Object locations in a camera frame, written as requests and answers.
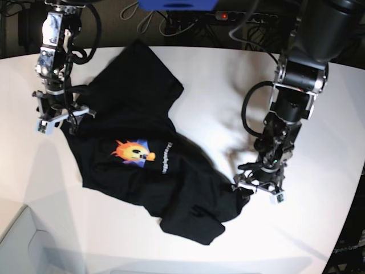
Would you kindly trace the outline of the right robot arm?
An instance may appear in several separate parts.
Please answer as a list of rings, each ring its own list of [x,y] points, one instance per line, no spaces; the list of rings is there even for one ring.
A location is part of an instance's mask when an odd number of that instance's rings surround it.
[[[101,39],[102,23],[93,1],[46,1],[45,4],[51,9],[42,25],[42,45],[35,65],[44,91],[32,94],[38,101],[36,130],[50,135],[65,122],[74,134],[83,117],[95,116],[96,112],[75,101],[76,94],[88,95],[90,90],[86,85],[73,86],[71,71],[74,65],[84,65],[93,58]],[[80,16],[84,8],[89,9],[96,23],[96,36],[89,53],[74,44],[81,32]]]

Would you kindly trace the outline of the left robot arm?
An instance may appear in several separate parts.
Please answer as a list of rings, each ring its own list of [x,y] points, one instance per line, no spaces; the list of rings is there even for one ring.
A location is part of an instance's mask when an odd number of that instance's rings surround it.
[[[239,166],[241,173],[234,177],[237,187],[252,186],[270,193],[276,204],[284,201],[284,170],[302,120],[311,117],[329,79],[330,61],[343,51],[363,15],[363,1],[304,1],[294,38],[276,60],[274,79],[255,84],[244,98],[242,124],[255,137],[258,156]],[[271,95],[263,131],[257,132],[249,127],[246,110],[262,87],[270,87]]]

